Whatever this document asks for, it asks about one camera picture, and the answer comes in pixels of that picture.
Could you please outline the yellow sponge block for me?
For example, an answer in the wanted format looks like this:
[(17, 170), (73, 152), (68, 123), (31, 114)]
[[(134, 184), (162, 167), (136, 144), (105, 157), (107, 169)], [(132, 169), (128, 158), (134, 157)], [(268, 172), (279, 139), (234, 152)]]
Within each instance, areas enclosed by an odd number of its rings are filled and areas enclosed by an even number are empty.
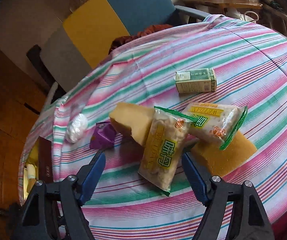
[(126, 137), (132, 137), (135, 142), (144, 147), (154, 113), (154, 108), (119, 102), (109, 113), (109, 118), (117, 132)]
[(256, 151), (256, 146), (241, 131), (235, 134), (225, 150), (220, 150), (216, 145), (202, 140), (191, 149), (198, 163), (206, 167), (211, 175), (220, 177), (237, 169)]

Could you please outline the purple snack packet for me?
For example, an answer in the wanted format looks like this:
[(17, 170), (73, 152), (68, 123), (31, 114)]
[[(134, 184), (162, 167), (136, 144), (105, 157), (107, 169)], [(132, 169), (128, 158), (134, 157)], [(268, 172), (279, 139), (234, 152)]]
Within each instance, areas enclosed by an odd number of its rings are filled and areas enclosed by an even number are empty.
[(90, 139), (90, 149), (103, 150), (115, 144), (116, 130), (110, 121), (98, 122)]

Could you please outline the white plastic bag ball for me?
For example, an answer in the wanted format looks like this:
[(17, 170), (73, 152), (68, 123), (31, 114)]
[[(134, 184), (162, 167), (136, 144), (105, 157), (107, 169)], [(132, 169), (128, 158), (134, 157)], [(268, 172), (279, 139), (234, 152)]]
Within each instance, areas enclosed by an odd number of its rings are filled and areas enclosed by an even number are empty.
[(82, 138), (88, 128), (88, 119), (82, 113), (75, 116), (66, 130), (66, 139), (70, 143), (76, 143)]

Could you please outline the green cracker packet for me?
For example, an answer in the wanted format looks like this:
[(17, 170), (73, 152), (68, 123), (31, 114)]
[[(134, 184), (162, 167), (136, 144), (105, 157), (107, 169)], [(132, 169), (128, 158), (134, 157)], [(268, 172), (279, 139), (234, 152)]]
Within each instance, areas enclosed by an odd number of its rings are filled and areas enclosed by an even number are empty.
[(192, 102), (182, 111), (194, 118), (189, 133), (225, 150), (242, 126), (248, 107)]
[(179, 111), (154, 107), (138, 174), (170, 195), (171, 183), (191, 125), (197, 118)]

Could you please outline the small green carton box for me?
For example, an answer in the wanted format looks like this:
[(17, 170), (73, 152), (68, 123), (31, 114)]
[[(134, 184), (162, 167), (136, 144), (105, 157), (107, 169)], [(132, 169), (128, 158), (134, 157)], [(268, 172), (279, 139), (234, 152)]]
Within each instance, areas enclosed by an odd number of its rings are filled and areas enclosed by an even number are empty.
[(179, 94), (209, 93), (217, 90), (217, 79), (213, 68), (176, 72), (175, 84)]

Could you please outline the white tube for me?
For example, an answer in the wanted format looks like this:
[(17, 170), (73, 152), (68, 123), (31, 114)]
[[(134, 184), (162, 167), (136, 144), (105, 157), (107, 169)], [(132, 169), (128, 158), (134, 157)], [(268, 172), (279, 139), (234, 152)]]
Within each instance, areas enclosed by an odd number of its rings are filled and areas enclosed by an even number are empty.
[(30, 193), (32, 187), (35, 185), (36, 180), (36, 170), (33, 164), (27, 164), (27, 193)]

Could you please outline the gold red storage box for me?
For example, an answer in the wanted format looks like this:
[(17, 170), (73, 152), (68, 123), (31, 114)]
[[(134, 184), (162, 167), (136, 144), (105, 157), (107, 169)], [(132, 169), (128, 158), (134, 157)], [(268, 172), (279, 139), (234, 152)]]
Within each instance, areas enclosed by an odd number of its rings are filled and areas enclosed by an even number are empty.
[(27, 193), (27, 164), (33, 164), (36, 170), (36, 180), (43, 180), (45, 183), (53, 182), (52, 172), (52, 142), (39, 137), (28, 154), (24, 165), (23, 197), (28, 197)]

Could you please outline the striped pink green bedsheet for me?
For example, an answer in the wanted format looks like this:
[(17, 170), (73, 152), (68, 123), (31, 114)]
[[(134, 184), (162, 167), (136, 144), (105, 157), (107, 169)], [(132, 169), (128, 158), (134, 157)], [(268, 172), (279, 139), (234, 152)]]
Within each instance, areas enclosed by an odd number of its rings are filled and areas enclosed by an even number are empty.
[[(208, 127), (206, 112), (240, 108), (247, 115), (240, 132), (256, 147), (234, 155), (204, 157), (227, 168), (223, 179), (251, 181), (271, 223), (287, 218), (287, 38), (259, 24), (222, 15), (138, 38), (116, 48), (75, 87), (46, 107), (27, 137), (19, 177), (39, 138), (51, 142), (53, 179), (61, 181), (88, 164), (99, 122), (119, 103), (167, 108), (194, 115)], [(132, 137), (117, 135), (106, 150), (98, 185), (82, 208), (96, 239), (191, 239), (205, 207), (198, 202), (181, 166), (169, 195), (139, 175), (143, 149)]]

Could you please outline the wooden side table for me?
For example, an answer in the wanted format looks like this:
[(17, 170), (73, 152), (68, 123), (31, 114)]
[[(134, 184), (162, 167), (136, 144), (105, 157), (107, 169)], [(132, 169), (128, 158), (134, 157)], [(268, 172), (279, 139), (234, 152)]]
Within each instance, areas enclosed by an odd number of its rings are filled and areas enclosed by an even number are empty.
[(261, 10), (262, 4), (259, 2), (248, 2), (247, 0), (183, 0), (186, 6), (203, 5), (206, 7), (213, 7), (218, 9), (256, 9)]

